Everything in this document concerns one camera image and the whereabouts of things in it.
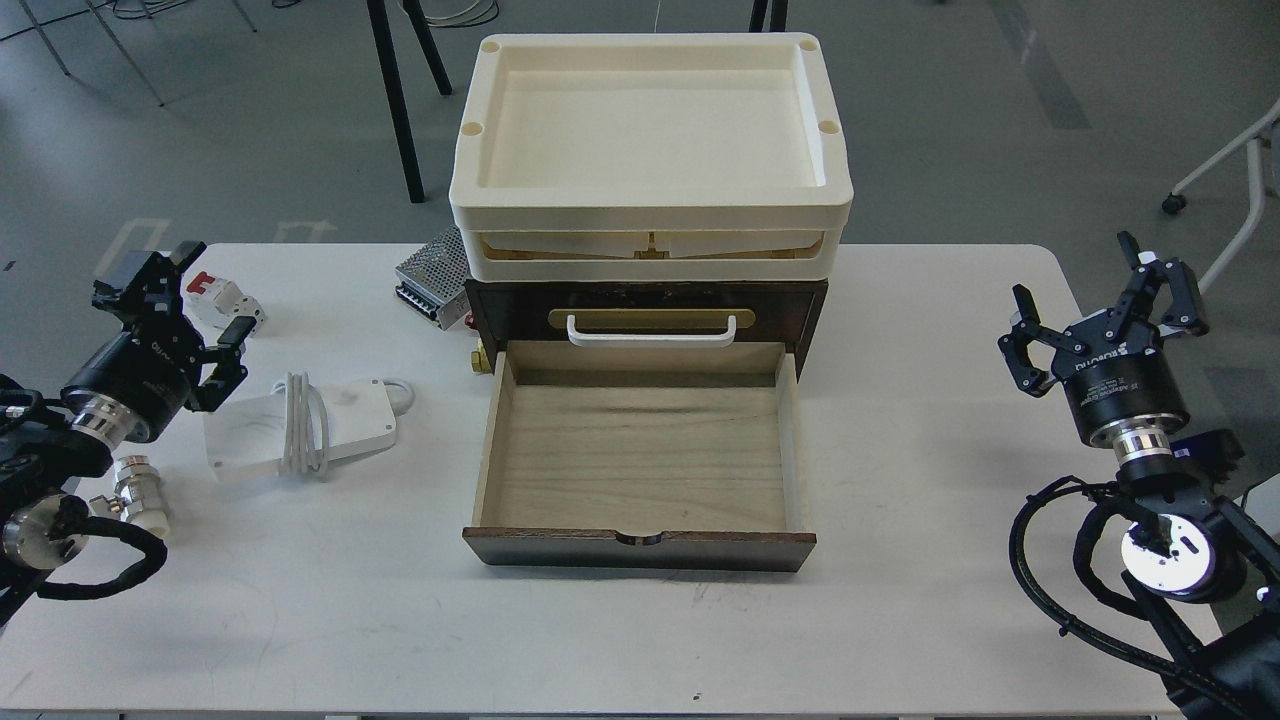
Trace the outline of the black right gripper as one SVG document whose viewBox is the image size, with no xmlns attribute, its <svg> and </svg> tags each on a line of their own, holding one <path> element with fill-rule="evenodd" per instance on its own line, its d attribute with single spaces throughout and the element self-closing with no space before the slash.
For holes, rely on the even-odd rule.
<svg viewBox="0 0 1280 720">
<path fill-rule="evenodd" d="M 1134 418 L 1155 419 L 1170 433 L 1185 427 L 1190 414 L 1164 341 L 1210 332 L 1198 279 L 1181 259 L 1139 250 L 1126 231 L 1117 233 L 1117 242 L 1132 275 L 1107 313 L 1093 313 L 1064 333 L 1052 331 L 1041 324 L 1030 291 L 1015 284 L 1018 311 L 997 343 L 1023 393 L 1042 397 L 1061 380 L 1083 443 L 1103 443 L 1107 427 Z M 1055 375 L 1033 364 L 1032 342 L 1059 348 Z"/>
</svg>

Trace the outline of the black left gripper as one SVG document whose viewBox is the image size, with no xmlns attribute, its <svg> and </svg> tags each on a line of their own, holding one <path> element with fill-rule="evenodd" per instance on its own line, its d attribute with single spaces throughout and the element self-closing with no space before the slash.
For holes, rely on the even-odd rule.
<svg viewBox="0 0 1280 720">
<path fill-rule="evenodd" d="M 129 251 L 105 281 L 93 282 L 92 306 L 122 322 L 61 389 L 61 404 L 84 411 L 93 401 L 132 413 L 127 439 L 155 439 L 179 410 L 215 413 L 248 374 L 244 342 L 255 316 L 234 316 L 214 346 L 183 313 L 180 281 L 207 249 L 184 242 L 165 255 Z"/>
</svg>

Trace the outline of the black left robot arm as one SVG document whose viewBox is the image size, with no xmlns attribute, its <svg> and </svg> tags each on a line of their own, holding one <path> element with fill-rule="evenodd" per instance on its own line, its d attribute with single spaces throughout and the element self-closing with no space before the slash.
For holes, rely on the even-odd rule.
<svg viewBox="0 0 1280 720">
<path fill-rule="evenodd" d="M 206 246 L 133 251 L 93 284 L 92 305 L 113 314 L 120 332 L 47 398 L 3 378 L 1 620 L 32 597 L 101 600 L 129 591 L 165 564 L 165 543 L 127 521 L 95 515 L 70 489 L 102 477 L 124 442 L 154 442 L 187 409 L 215 413 L 247 375 L 244 342 L 255 319 L 233 319 L 206 345 L 186 316 L 180 282 Z M 113 538 L 141 552 L 118 577 L 99 584 L 56 583 L 90 537 Z"/>
</svg>

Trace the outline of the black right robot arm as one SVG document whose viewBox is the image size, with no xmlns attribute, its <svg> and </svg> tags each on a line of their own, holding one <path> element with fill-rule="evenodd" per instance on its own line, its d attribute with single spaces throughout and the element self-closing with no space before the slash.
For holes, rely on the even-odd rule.
<svg viewBox="0 0 1280 720">
<path fill-rule="evenodd" d="M 1164 341 L 1208 331 L 1194 272 L 1181 260 L 1117 242 L 1130 279 L 1111 307 L 1052 331 L 1030 291 L 998 340 L 1015 386 L 1039 397 L 1061 384 L 1083 445 L 1110 448 L 1114 480 L 1062 477 L 1030 495 L 1009 537 L 1014 575 L 1028 598 L 1087 644 L 1158 675 L 1188 719 L 1277 716 L 1277 543 L 1219 492 L 1243 448 L 1228 429 L 1180 441 L 1189 413 Z M 1160 657 L 1080 620 L 1036 580 L 1025 551 L 1032 518 L 1070 495 L 1093 507 L 1075 538 L 1079 582 L 1102 605 L 1148 623 Z"/>
</svg>

